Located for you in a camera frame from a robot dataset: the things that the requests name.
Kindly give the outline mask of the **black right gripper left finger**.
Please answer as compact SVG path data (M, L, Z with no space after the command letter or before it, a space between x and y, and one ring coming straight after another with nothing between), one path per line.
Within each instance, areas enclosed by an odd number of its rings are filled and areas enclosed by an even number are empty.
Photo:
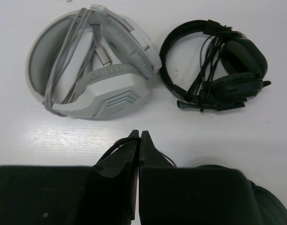
M0 166L0 225L129 225L135 218L139 132L93 166Z

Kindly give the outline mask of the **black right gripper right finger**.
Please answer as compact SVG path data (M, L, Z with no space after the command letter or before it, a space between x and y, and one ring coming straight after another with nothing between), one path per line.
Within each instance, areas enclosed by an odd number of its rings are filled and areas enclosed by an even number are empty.
M143 131L139 216L143 225L254 225L256 200L239 170L174 167Z

